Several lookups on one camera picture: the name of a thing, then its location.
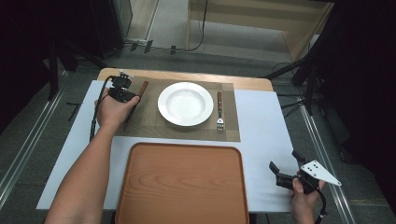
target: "person's left hand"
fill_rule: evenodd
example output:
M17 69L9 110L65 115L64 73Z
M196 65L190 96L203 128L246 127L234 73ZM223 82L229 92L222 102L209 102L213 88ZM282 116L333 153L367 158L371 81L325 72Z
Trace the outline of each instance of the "person's left hand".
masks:
M105 88L96 117L99 126L117 130L124 122L129 110L139 102L139 99L139 96L135 96L129 102L121 103L108 96L108 88Z

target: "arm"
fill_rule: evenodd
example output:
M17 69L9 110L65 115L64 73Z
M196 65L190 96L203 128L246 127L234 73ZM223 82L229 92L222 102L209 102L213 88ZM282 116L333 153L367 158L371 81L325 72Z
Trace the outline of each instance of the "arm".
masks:
M319 181L319 188L323 189L325 182ZM310 194L304 194L303 184L298 178L293 179L293 188L291 196L291 215L296 224L314 224L314 209L318 200L318 193L313 191Z
M49 209L46 223L101 223L113 136L139 97L119 103L111 97L99 105L100 128L67 172Z

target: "fork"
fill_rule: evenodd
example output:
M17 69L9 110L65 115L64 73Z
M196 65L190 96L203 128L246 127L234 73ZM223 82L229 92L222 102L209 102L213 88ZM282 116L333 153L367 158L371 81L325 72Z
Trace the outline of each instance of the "fork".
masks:
M224 129L224 120L221 118L222 112L222 99L221 99L221 91L218 91L218 111L219 111L219 119L218 119L218 130L223 131Z

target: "white table surface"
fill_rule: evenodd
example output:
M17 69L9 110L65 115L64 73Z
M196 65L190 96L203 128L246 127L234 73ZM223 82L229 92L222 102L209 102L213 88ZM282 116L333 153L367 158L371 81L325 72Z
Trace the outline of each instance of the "white table surface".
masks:
M93 81L88 89L36 209L50 209L65 174L89 144L93 102L97 99L102 85L103 81ZM234 93L241 142L116 136L111 149L110 178L104 209L117 208L131 146L138 142L152 142L238 148L242 154L248 211L250 213L289 212L291 202L289 190L276 185L276 177L269 169L270 161L273 161L284 174L294 175L298 169L297 161L291 156L290 136L276 93L244 90L235 90Z

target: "wooden table edge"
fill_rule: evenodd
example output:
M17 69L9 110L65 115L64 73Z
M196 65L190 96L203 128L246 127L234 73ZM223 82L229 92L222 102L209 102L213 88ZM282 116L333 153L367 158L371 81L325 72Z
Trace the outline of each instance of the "wooden table edge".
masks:
M232 76L224 76L224 75L205 74L205 73L183 73L183 72L139 70L139 69L123 69L123 71L128 75L134 75L137 77L233 83L233 87L236 90L274 91L271 81L266 78L232 77ZM100 71L97 80L105 80L109 76L118 76L119 73L120 73L120 69L118 68L104 68Z

